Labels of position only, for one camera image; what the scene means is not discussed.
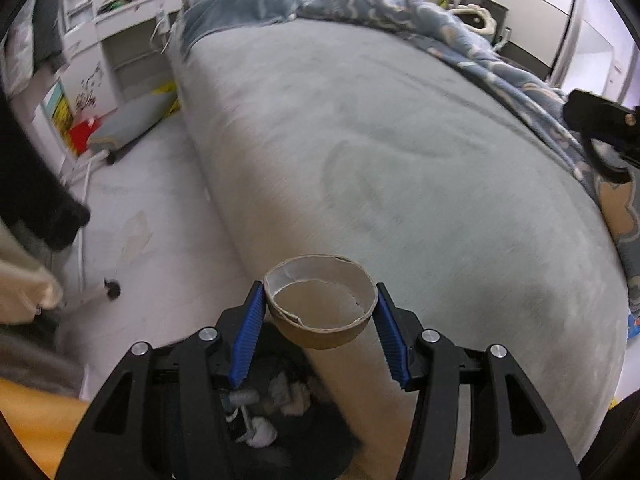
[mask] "clothes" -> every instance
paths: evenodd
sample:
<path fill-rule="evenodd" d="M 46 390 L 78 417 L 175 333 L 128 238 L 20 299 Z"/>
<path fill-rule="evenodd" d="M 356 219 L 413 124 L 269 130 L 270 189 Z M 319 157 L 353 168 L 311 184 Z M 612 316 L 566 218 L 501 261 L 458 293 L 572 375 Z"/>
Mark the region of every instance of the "clothes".
<path fill-rule="evenodd" d="M 61 299 L 58 280 L 0 221 L 0 323 L 31 322 L 38 307 L 54 308 Z"/>
<path fill-rule="evenodd" d="M 0 378 L 43 392 L 79 397 L 84 368 L 39 340 L 12 333 L 11 328 L 0 330 Z"/>
<path fill-rule="evenodd" d="M 89 222 L 89 210 L 51 173 L 30 144 L 6 99 L 0 99 L 0 218 L 11 227 L 19 219 L 52 250 L 71 245 Z"/>

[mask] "blue gripper pad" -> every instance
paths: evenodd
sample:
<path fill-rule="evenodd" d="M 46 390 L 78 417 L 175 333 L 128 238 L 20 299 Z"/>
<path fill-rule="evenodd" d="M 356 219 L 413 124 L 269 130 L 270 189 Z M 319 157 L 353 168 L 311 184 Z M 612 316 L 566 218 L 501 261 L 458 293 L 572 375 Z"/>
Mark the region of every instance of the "blue gripper pad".
<path fill-rule="evenodd" d="M 244 321 L 234 341 L 231 370 L 229 371 L 229 382 L 234 388 L 240 386 L 249 373 L 249 366 L 254 357 L 255 345 L 258 342 L 265 310 L 264 285 L 260 284 L 251 298 L 244 315 Z"/>
<path fill-rule="evenodd" d="M 391 308 L 378 291 L 378 304 L 373 311 L 373 321 L 376 324 L 378 338 L 385 352 L 386 364 L 389 366 L 391 377 L 405 388 L 410 380 L 407 349 L 396 324 Z"/>

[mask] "chair wheel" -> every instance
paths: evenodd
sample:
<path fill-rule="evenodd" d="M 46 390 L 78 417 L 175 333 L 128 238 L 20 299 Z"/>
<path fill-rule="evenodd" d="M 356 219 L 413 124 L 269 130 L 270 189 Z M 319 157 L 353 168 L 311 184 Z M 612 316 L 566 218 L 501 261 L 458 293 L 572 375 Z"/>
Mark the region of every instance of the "chair wheel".
<path fill-rule="evenodd" d="M 111 301 L 120 297 L 122 290 L 120 288 L 120 283 L 116 280 L 104 280 L 104 286 L 107 289 L 107 298 Z"/>

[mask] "desk drawer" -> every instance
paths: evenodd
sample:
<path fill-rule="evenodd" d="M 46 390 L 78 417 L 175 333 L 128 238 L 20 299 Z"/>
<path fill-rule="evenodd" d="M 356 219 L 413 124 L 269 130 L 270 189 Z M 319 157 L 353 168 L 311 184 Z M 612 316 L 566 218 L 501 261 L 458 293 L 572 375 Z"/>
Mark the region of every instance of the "desk drawer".
<path fill-rule="evenodd" d="M 98 34 L 95 25 L 91 22 L 83 23 L 71 29 L 62 38 L 65 47 L 66 57 L 72 59 L 82 51 L 98 43 Z"/>
<path fill-rule="evenodd" d="M 168 14 L 177 12 L 182 7 L 182 0 L 139 0 L 98 16 L 95 25 L 98 38 L 104 40 L 139 23 L 154 20 L 161 7 Z"/>

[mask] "blue blanket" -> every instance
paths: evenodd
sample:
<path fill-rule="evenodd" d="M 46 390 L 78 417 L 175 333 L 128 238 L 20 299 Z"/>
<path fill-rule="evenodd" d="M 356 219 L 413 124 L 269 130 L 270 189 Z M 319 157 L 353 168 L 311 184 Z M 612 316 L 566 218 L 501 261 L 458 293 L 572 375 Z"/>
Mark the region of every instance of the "blue blanket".
<path fill-rule="evenodd" d="M 180 21 L 180 53 L 187 57 L 201 38 L 245 25 L 271 25 L 296 17 L 293 0 L 191 0 Z"/>
<path fill-rule="evenodd" d="M 533 74 L 513 67 L 453 14 L 425 0 L 291 0 L 302 18 L 349 22 L 401 35 L 462 72 L 525 123 L 600 206 L 618 248 L 629 285 L 630 309 L 640 314 L 639 173 L 616 186 L 594 173 L 579 136 L 565 127 L 566 97 Z"/>

